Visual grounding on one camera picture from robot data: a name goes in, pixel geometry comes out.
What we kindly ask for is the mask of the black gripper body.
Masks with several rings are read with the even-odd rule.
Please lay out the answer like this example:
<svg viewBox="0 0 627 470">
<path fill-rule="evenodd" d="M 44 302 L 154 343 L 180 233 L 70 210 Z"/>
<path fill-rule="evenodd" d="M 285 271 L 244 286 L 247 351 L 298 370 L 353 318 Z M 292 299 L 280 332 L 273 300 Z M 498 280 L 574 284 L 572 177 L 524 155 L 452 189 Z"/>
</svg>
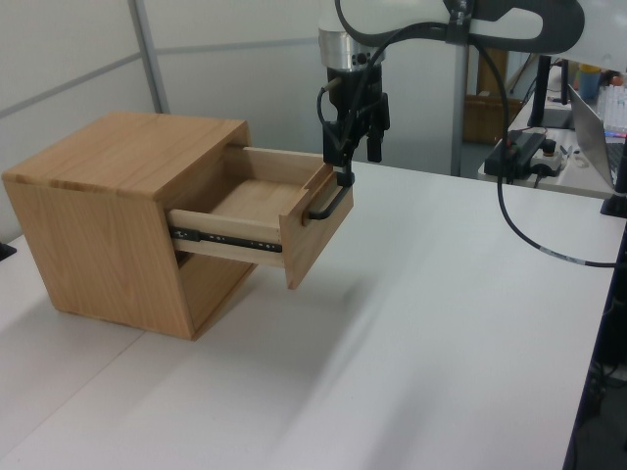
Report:
<svg viewBox="0 0 627 470">
<path fill-rule="evenodd" d="M 330 102 L 337 111 L 337 120 L 346 121 L 354 101 L 358 96 L 358 88 L 364 81 L 362 94 L 357 101 L 357 120 L 372 118 L 374 122 L 387 122 L 387 94 L 382 87 L 382 67 L 375 66 L 371 70 L 326 70 L 327 79 L 340 78 L 341 82 L 330 91 Z"/>
</svg>

